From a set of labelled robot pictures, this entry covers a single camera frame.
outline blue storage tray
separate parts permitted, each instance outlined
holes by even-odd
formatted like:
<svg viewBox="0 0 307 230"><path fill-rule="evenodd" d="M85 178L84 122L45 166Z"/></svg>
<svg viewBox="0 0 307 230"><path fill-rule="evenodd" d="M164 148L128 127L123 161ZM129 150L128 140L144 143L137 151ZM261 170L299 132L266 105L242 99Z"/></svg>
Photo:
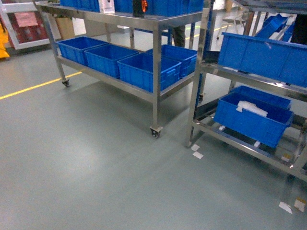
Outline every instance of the blue storage tray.
<svg viewBox="0 0 307 230"><path fill-rule="evenodd" d="M139 88L153 92L153 56L141 53L118 62L120 79ZM179 80L181 63L161 58L161 90Z"/></svg>
<svg viewBox="0 0 307 230"><path fill-rule="evenodd" d="M291 100L279 97L267 92L263 92L260 90L256 90L247 86L239 86L234 88L231 92L236 92L248 97L256 98L259 101L272 104L274 106L283 108L283 109L290 109L291 108Z"/></svg>
<svg viewBox="0 0 307 230"><path fill-rule="evenodd" d="M204 0L147 0L146 14L166 17L202 11ZM132 13L132 0L115 0L115 11Z"/></svg>
<svg viewBox="0 0 307 230"><path fill-rule="evenodd" d="M77 2L75 0L60 0L61 6L69 6L69 7L76 7Z"/></svg>
<svg viewBox="0 0 307 230"><path fill-rule="evenodd" d="M181 62L180 78L184 78L190 73L194 72L196 65L197 51L192 49L185 49L177 46L163 45L162 55Z"/></svg>
<svg viewBox="0 0 307 230"><path fill-rule="evenodd" d="M288 18L277 14L271 21L264 26L255 37L270 38L274 32L287 23Z"/></svg>
<svg viewBox="0 0 307 230"><path fill-rule="evenodd" d="M284 42L289 41L289 39L292 37L293 30L294 30L294 24L290 25L289 28L284 33L284 35L283 35L283 41Z"/></svg>
<svg viewBox="0 0 307 230"><path fill-rule="evenodd" d="M138 51L115 45L105 45L85 51L88 67L103 72L115 78L119 78L117 62Z"/></svg>
<svg viewBox="0 0 307 230"><path fill-rule="evenodd" d="M268 112L267 117L243 109L237 111L239 101L248 101ZM285 129L293 121L294 113L236 92L220 98L214 121L249 138L275 148Z"/></svg>
<svg viewBox="0 0 307 230"><path fill-rule="evenodd" d="M87 66L87 61L84 52L87 49L108 44L108 42L85 36L72 38L57 43L64 58L78 62L85 66Z"/></svg>
<svg viewBox="0 0 307 230"><path fill-rule="evenodd" d="M98 0L75 0L76 8L84 11L100 12Z"/></svg>
<svg viewBox="0 0 307 230"><path fill-rule="evenodd" d="M268 19L263 22L263 26L262 27L263 28L266 27L274 18L275 18L275 16L268 17ZM278 27L276 32L280 32L285 26L286 26L285 24L281 24L281 26Z"/></svg>
<svg viewBox="0 0 307 230"><path fill-rule="evenodd" d="M307 87L307 46L223 33L218 63L281 82Z"/></svg>

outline yellow tape line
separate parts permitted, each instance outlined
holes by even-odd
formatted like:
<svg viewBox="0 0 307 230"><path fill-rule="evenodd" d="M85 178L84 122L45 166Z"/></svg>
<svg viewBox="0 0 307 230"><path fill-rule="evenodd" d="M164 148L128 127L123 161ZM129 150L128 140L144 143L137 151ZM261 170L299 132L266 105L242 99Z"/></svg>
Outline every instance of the yellow tape line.
<svg viewBox="0 0 307 230"><path fill-rule="evenodd" d="M81 74L81 73L82 72L76 72L76 73L73 73L71 75L66 76L66 78L70 78L70 77L76 76L76 75ZM55 82L57 82L59 80L61 80L61 78L57 78L57 79L54 79L54 80L51 80L51 81L48 81L48 82L45 82L45 83L42 83L42 84L39 84L39 85L32 86L32 87L24 89L24 90L19 90L17 92L13 92L13 93L7 94L5 96L0 97L0 100L8 98L8 97L15 96L15 95L18 95L18 94L21 94L23 92L27 92L27 91L36 89L36 88L39 88L39 87L42 87L42 86L45 86L45 85L49 85L49 84L55 83Z"/></svg>

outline white cloth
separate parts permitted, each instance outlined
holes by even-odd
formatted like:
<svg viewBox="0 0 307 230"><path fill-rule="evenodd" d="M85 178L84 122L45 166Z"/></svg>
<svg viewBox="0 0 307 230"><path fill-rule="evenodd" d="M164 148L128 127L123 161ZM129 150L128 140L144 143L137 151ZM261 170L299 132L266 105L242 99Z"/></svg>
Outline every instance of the white cloth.
<svg viewBox="0 0 307 230"><path fill-rule="evenodd" d="M247 101L239 101L238 108L236 109L239 112L242 112L243 109L249 110L253 113L266 117L268 112L258 108L255 104L247 102Z"/></svg>

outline rack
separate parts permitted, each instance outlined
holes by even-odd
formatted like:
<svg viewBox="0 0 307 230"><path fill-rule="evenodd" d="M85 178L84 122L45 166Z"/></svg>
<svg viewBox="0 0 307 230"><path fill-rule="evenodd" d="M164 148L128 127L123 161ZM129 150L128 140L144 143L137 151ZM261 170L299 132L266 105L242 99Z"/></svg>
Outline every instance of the rack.
<svg viewBox="0 0 307 230"><path fill-rule="evenodd" d="M249 6L247 2L256 2L256 1L239 1L244 6ZM273 6L273 2L281 2L280 0L267 0L266 2L271 2ZM307 7L306 1L303 2L303 5L300 5L302 9ZM255 6L250 7L250 9L258 9L262 11L269 11L280 9L277 6L273 9L271 8L255 8ZM283 9L283 12L289 12L289 9ZM301 13L301 10L292 11L296 13ZM201 31L200 31L200 39L199 39L199 47L198 47L198 56L197 56L197 63L195 68L195 75L194 75L194 82L193 82L193 89L192 89L192 99L190 104L190 111L189 111L189 118L188 118L188 127L187 127L187 136L186 136L186 145L189 147L192 142L196 141L197 135L194 138L194 130L198 129L204 133L207 133L239 150L244 151L270 165L275 166L276 168L289 173L297 178L300 178L307 182L307 172L304 170L304 166L307 163L307 118L295 115L294 121L291 127L298 129L300 131L300 135L298 139L293 139L292 137L287 137L286 135L283 136L290 144L292 148L285 149L285 146L279 144L277 148L272 149L266 146L262 147L255 147L254 142L255 140L249 139L247 137L243 137L243 135L236 133L230 129L219 129L220 124L214 122L214 114L217 108L217 103L219 98L208 102L203 105L198 105L197 102L199 100L199 86L204 85L206 81L206 74L210 73L215 76L223 77L226 79L231 80L229 91L231 91L236 82L240 82L249 86L253 86L262 90L271 91L273 93L283 95L286 97L290 97L293 99L297 99L307 103L307 89L292 86L292 85L285 85L279 82L276 82L272 79L264 78L258 75L251 75L245 74L242 72L238 72L236 70L232 70L229 68L224 68L219 66L216 63L207 63L206 60L203 60L203 47L206 40L206 30L207 30L207 21L208 21L208 13L204 12L202 16L201 22ZM285 152L291 154L292 159L289 162L283 161L281 158Z"/></svg>
<svg viewBox="0 0 307 230"><path fill-rule="evenodd" d="M62 83L65 86L69 85L68 79L66 79L62 64L72 67L74 69L80 70L83 73L86 73L94 78L97 78L107 84L115 86L123 91L131 93L137 97L145 99L153 104L153 124L150 126L152 135L155 138L160 137L160 132L162 127L159 125L159 111L160 111L160 102L171 96L175 92L179 91L186 85L192 82L193 74L186 76L181 79L174 85L168 87L167 89L161 91L160 87L160 70L161 70L161 36L163 30L169 29L169 27L176 27L181 25L186 25L190 23L195 23L201 20L201 12L191 13L180 15L176 17L163 17L163 16L154 16L146 15L144 18L133 17L130 13L120 13L116 12L115 14L103 14L98 12L90 11L81 11L76 10L71 7L63 7L58 4L44 4L44 3L33 3L37 7L38 11L41 12L45 28L47 30L51 47L56 59L56 63L62 78ZM54 40L54 37L50 30L50 25L47 19L47 14L57 14L57 15L66 15L74 18L80 18L85 20L91 20L96 22L101 22L105 24L106 30L108 32L108 24L122 25L130 27L130 46L134 48L134 28L152 31L153 32L153 93L142 90L138 87L125 83L121 80L114 79L106 74L90 69L86 66L80 65L73 61L67 60L59 56L57 51L57 46ZM111 36L107 34L107 41L111 42Z"/></svg>

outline white box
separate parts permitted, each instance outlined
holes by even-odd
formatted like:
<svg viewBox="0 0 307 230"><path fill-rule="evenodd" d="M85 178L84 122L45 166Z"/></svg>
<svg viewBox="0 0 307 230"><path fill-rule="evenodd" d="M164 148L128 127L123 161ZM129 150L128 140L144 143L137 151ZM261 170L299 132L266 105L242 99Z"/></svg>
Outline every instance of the white box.
<svg viewBox="0 0 307 230"><path fill-rule="evenodd" d="M115 13L114 0L99 0L101 13Z"/></svg>

